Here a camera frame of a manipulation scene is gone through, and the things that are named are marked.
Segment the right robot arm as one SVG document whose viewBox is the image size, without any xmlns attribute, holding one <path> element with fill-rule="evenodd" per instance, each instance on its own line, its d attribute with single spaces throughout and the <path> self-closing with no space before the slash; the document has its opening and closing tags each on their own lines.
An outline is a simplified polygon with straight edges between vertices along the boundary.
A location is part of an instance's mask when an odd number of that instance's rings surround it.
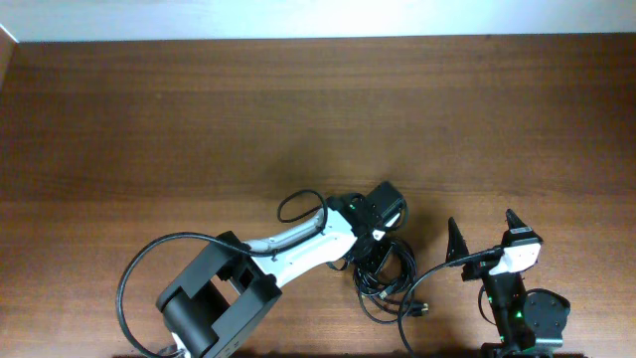
<svg viewBox="0 0 636 358">
<path fill-rule="evenodd" d="M 483 344 L 481 357 L 552 357 L 563 346 L 570 302 L 547 289 L 525 288 L 522 273 L 538 262 L 544 240 L 511 209 L 506 222 L 499 245 L 471 254 L 450 218 L 446 263 L 461 267 L 464 281 L 480 280 L 478 295 L 488 298 L 500 341 Z"/>
</svg>

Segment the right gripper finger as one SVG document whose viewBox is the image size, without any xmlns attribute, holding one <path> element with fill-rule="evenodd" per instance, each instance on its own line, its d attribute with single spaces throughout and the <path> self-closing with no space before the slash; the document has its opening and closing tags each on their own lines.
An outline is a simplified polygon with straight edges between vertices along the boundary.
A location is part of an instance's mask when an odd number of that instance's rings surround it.
<svg viewBox="0 0 636 358">
<path fill-rule="evenodd" d="M 451 267 L 457 267 L 461 265 L 460 260 L 469 255 L 469 251 L 453 217 L 448 219 L 447 226 L 448 244 L 446 250 L 446 263 Z"/>
<path fill-rule="evenodd" d="M 512 209 L 507 209 L 505 215 L 506 222 L 510 230 L 526 227 L 526 224 L 517 216 L 517 214 Z"/>
</svg>

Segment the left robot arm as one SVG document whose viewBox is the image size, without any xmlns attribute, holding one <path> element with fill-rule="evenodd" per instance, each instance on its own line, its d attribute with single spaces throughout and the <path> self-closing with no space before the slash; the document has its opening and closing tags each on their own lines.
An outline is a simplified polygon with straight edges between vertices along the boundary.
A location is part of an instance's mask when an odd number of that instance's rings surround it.
<svg viewBox="0 0 636 358">
<path fill-rule="evenodd" d="M 306 222 L 252 240 L 256 254 L 208 244 L 159 295 L 156 306 L 187 357 L 229 357 L 305 272 L 354 252 L 367 252 L 398 221 L 400 194 L 331 197 Z"/>
</svg>

